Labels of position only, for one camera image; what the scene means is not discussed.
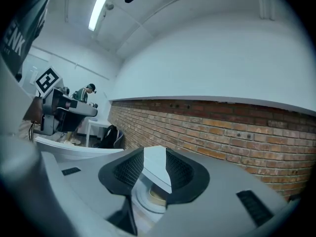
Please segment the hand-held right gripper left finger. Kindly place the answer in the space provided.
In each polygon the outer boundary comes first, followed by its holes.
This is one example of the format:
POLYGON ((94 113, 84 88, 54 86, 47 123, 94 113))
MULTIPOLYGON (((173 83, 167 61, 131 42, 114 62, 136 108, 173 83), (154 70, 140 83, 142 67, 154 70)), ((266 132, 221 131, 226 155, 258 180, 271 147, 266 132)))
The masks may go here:
POLYGON ((131 191, 144 168, 144 149, 58 163, 41 154, 48 180, 74 237, 136 237, 131 191))

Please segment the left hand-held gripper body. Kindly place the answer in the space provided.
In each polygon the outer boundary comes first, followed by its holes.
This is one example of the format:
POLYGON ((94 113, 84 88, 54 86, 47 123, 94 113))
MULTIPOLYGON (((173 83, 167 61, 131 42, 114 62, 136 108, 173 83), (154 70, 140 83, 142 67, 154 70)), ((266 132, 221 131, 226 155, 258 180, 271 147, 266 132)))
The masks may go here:
POLYGON ((73 132, 78 126, 78 117, 70 113, 77 101, 69 96, 61 76, 49 67, 35 82, 41 99, 42 115, 40 128, 35 133, 53 135, 55 132, 73 132))

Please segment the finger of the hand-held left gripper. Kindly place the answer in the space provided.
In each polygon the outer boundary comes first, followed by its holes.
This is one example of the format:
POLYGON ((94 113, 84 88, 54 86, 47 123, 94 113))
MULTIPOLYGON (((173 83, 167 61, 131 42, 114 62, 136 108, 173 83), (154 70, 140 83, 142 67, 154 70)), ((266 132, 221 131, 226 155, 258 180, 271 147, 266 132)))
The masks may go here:
POLYGON ((75 131, 86 117, 95 117, 98 110, 86 103, 72 100, 64 105, 58 106, 58 131, 75 131))

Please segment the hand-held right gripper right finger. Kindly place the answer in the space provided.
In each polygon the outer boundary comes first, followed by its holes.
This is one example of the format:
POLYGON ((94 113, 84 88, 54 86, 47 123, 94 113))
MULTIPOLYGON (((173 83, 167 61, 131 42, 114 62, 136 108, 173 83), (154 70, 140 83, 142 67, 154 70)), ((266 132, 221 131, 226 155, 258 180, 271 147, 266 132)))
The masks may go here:
POLYGON ((285 199, 235 164, 166 149, 171 193, 150 237, 278 237, 300 200, 285 199))

